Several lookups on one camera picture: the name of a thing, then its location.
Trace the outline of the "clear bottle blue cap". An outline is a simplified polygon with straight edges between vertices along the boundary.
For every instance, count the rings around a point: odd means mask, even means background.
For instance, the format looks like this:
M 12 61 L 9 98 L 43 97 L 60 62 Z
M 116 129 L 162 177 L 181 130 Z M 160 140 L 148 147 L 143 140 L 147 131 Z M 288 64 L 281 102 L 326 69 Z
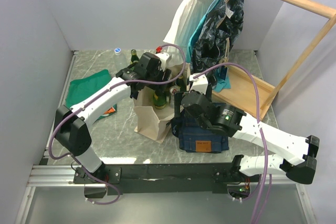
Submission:
M 128 66 L 127 58 L 121 48 L 114 49 L 113 61 L 116 68 L 115 76 L 118 77 Z

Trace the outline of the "beige canvas tote bag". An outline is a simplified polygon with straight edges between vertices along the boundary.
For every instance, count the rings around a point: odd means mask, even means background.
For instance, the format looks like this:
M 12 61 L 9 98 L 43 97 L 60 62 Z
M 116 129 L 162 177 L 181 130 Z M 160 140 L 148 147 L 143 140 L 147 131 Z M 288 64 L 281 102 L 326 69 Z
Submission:
M 138 98 L 133 100 L 134 111 L 138 117 L 135 131 L 158 143 L 162 143 L 169 132 L 170 121 L 174 117 L 174 105 L 167 98 L 167 104 L 157 109 L 153 103 L 154 91 L 145 87 L 139 92 Z

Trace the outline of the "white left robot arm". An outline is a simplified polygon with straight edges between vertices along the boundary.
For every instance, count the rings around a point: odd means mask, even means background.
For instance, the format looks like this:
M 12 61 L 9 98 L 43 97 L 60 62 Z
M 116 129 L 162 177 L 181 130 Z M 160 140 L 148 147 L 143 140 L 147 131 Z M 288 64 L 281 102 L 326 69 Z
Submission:
M 57 140 L 86 169 L 91 182 L 99 183 L 104 179 L 105 164 L 91 147 L 90 127 L 113 105 L 125 98 L 135 98 L 143 88 L 163 90 L 171 78 L 171 70 L 167 67 L 170 60 L 167 52 L 145 52 L 139 61 L 120 69 L 84 101 L 57 109 L 51 140 Z

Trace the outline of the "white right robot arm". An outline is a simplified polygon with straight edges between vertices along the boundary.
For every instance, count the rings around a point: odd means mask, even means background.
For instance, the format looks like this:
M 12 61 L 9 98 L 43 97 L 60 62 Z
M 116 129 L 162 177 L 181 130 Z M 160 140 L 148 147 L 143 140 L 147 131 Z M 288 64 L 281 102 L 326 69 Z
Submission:
M 220 153 L 228 138 L 267 147 L 262 156 L 236 155 L 230 175 L 236 181 L 266 172 L 291 181 L 312 184 L 320 139 L 295 136 L 257 120 L 226 103 L 213 103 L 197 91 L 174 95 L 172 133 L 186 152 Z

